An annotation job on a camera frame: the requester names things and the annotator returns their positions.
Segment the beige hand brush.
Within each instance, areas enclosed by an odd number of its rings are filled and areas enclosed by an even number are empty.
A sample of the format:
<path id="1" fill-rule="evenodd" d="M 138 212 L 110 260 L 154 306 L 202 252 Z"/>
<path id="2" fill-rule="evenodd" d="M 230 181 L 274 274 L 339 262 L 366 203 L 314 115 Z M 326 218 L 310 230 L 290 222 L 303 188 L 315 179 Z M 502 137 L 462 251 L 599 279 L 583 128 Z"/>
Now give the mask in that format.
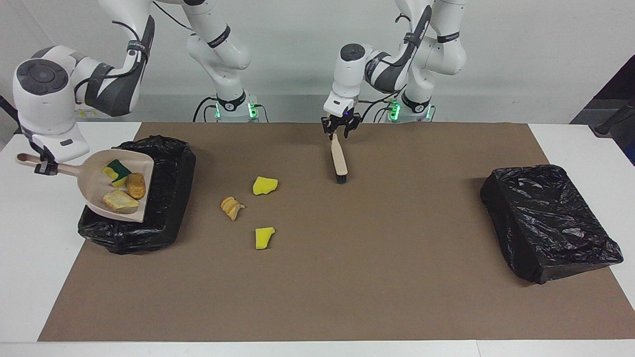
<path id="1" fill-rule="evenodd" d="M 335 166 L 336 182 L 345 184 L 347 182 L 348 169 L 336 132 L 333 132 L 331 136 L 331 156 Z"/>

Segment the beige plastic dustpan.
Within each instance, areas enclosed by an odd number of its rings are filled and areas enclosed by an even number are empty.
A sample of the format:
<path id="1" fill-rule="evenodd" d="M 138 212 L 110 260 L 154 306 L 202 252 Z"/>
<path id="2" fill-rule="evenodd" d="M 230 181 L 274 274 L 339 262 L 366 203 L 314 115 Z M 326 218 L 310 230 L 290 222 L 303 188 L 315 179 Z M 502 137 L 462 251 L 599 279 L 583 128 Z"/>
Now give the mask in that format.
<path id="1" fill-rule="evenodd" d="M 146 195 L 138 201 L 139 207 L 133 213 L 120 213 L 109 208 L 102 197 L 114 190 L 102 170 L 113 160 L 120 162 L 134 173 L 141 173 L 145 179 Z M 77 186 L 90 210 L 102 217 L 126 222 L 143 222 L 146 203 L 149 199 L 150 183 L 154 168 L 153 159 L 141 152 L 109 149 L 91 154 L 79 166 L 58 164 L 59 174 L 77 178 Z"/>

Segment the green and yellow sponge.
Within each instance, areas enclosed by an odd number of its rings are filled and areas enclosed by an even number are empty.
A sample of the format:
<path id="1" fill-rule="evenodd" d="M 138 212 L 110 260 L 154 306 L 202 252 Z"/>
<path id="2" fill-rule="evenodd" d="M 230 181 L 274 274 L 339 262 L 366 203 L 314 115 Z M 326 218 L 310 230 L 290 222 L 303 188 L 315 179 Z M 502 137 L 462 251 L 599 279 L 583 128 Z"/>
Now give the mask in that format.
<path id="1" fill-rule="evenodd" d="M 122 187 L 127 181 L 127 177 L 131 171 L 125 167 L 119 160 L 113 160 L 102 170 L 111 179 L 111 185 L 115 188 Z"/>

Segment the pale bread chunk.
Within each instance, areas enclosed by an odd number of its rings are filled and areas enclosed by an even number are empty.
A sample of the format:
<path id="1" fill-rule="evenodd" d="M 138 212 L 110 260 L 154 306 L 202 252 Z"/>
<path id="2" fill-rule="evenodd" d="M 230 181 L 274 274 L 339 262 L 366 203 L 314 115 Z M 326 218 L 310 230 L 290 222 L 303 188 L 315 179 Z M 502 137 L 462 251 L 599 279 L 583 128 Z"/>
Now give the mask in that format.
<path id="1" fill-rule="evenodd" d="M 102 202 L 117 213 L 131 214 L 138 210 L 139 202 L 123 190 L 112 190 L 102 197 Z"/>

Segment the yellow sponge piece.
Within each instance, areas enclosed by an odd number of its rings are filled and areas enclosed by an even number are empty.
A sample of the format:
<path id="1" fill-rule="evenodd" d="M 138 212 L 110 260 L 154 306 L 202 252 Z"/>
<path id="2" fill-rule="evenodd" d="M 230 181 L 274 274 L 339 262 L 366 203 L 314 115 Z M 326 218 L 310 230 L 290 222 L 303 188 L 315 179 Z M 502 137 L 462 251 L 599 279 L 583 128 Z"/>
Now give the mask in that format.
<path id="1" fill-rule="evenodd" d="M 277 187 L 278 180 L 276 178 L 258 176 L 254 181 L 252 192 L 256 196 L 266 195 L 275 191 Z"/>
<path id="2" fill-rule="evenodd" d="M 275 233 L 276 229 L 274 227 L 257 228 L 255 230 L 255 248 L 266 249 Z"/>

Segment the brown oval bread roll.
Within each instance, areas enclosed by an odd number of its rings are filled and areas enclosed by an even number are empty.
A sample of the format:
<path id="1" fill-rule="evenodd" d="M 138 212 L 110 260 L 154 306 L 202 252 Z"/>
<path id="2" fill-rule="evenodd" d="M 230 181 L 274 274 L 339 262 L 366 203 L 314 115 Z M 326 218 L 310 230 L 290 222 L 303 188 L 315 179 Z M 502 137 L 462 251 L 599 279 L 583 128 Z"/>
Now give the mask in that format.
<path id="1" fill-rule="evenodd" d="M 127 194 L 133 199 L 141 200 L 146 194 L 145 178 L 141 173 L 131 173 L 126 178 Z"/>

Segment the striped croissant piece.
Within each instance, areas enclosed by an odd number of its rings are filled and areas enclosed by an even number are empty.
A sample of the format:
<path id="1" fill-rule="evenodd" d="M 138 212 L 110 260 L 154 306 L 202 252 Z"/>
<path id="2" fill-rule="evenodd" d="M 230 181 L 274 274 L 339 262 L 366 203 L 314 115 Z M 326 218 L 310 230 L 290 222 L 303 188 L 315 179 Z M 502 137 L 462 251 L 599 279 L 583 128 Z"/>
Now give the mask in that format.
<path id="1" fill-rule="evenodd" d="M 228 196 L 221 201 L 220 208 L 232 222 L 235 222 L 240 210 L 246 208 L 246 206 L 237 201 L 235 197 Z"/>

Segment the open bin with black bag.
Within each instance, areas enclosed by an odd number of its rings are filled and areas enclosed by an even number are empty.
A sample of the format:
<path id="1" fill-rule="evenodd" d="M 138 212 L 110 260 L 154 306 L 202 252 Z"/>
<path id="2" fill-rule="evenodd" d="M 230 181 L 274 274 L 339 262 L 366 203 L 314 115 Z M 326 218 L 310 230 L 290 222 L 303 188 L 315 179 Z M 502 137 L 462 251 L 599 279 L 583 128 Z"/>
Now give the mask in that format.
<path id="1" fill-rule="evenodd" d="M 141 152 L 154 160 L 144 221 L 116 221 L 85 207 L 78 222 L 79 235 L 115 254 L 170 246 L 177 239 L 191 192 L 196 163 L 191 146 L 176 138 L 156 135 L 124 142 L 118 149 Z"/>

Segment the bin covered by black bag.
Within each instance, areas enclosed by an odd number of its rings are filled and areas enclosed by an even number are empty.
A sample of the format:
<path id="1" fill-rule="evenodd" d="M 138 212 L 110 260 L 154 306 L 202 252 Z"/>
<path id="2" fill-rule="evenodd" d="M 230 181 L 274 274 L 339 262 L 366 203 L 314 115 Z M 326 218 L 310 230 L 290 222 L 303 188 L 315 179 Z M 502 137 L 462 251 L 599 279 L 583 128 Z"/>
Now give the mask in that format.
<path id="1" fill-rule="evenodd" d="M 508 267 L 527 282 L 544 284 L 624 261 L 560 166 L 495 169 L 479 194 Z"/>

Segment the black stand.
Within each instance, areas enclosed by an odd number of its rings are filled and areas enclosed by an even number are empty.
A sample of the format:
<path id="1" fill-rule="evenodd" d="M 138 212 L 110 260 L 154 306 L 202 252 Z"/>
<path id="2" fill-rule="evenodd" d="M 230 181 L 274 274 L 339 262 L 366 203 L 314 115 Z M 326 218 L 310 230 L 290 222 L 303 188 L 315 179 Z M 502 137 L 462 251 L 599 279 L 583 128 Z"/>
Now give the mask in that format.
<path id="1" fill-rule="evenodd" d="M 16 122 L 18 127 L 20 126 L 17 109 L 14 108 L 14 106 L 12 106 L 12 104 L 10 104 L 9 101 L 7 101 L 7 99 L 5 99 L 2 95 L 0 95 L 0 108 L 2 108 L 2 110 Z"/>
<path id="2" fill-rule="evenodd" d="M 589 125 L 590 130 L 598 138 L 612 138 L 610 130 L 617 124 L 625 122 L 626 120 L 635 120 L 635 96 L 626 101 L 626 103 L 619 108 L 610 117 L 597 125 Z"/>

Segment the brown table mat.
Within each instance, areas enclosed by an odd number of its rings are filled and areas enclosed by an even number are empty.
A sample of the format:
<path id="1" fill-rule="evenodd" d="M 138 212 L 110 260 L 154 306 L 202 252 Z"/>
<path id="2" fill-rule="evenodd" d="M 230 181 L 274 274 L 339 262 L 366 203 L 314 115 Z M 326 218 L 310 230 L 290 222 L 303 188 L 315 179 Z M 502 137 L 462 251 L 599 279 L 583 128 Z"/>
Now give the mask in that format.
<path id="1" fill-rule="evenodd" d="M 39 341 L 632 339 L 610 269 L 534 285 L 506 265 L 479 190 L 547 163 L 512 123 L 363 124 L 335 181 L 319 124 L 145 123 L 196 155 L 177 241 L 86 242 Z M 256 177 L 278 180 L 256 196 Z M 246 206 L 232 222 L 220 208 Z M 255 230 L 274 227 L 266 249 Z"/>

